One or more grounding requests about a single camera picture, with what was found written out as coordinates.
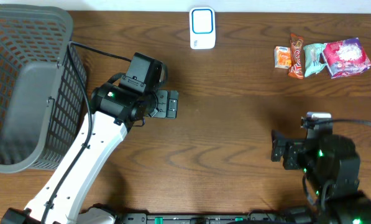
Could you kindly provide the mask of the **teal packet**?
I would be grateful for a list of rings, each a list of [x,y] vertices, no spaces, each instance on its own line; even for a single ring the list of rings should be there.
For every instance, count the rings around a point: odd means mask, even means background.
[[[321,72],[327,63],[321,62],[321,55],[326,44],[309,44],[303,47],[305,52],[305,77]]]

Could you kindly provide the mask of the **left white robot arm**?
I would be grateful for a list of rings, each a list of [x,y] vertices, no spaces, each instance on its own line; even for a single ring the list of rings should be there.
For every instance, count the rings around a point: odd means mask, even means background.
[[[157,85],[106,82],[92,94],[93,112],[85,117],[69,151],[43,189],[18,210],[9,208],[2,223],[115,223],[115,213],[94,206],[81,212],[103,165],[135,122],[176,118],[179,93]]]

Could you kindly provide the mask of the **orange red snack bar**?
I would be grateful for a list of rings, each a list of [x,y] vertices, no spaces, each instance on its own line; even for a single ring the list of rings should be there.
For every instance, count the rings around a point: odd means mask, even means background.
[[[290,34],[290,45],[291,45],[291,67],[288,71],[288,76],[304,79],[303,69],[301,66],[301,50],[303,46],[304,38],[296,34]]]

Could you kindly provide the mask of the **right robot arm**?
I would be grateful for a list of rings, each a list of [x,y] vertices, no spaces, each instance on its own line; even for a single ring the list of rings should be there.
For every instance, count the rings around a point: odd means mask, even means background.
[[[293,216],[295,222],[371,223],[371,199],[359,190],[360,156],[351,139],[312,130],[305,139],[271,135],[271,160],[282,161],[286,170],[302,170],[303,184],[311,184],[316,195],[304,191],[315,211]]]

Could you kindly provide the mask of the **small orange tissue pack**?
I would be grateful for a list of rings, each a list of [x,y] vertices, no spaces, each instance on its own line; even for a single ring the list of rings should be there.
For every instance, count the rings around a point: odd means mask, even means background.
[[[275,68],[288,69],[291,67],[291,48],[276,46],[273,52]]]

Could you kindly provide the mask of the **purple red snack bag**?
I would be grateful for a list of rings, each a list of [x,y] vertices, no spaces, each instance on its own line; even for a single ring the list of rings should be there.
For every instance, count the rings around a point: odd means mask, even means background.
[[[358,75],[371,67],[358,37],[326,43],[323,59],[332,79]]]

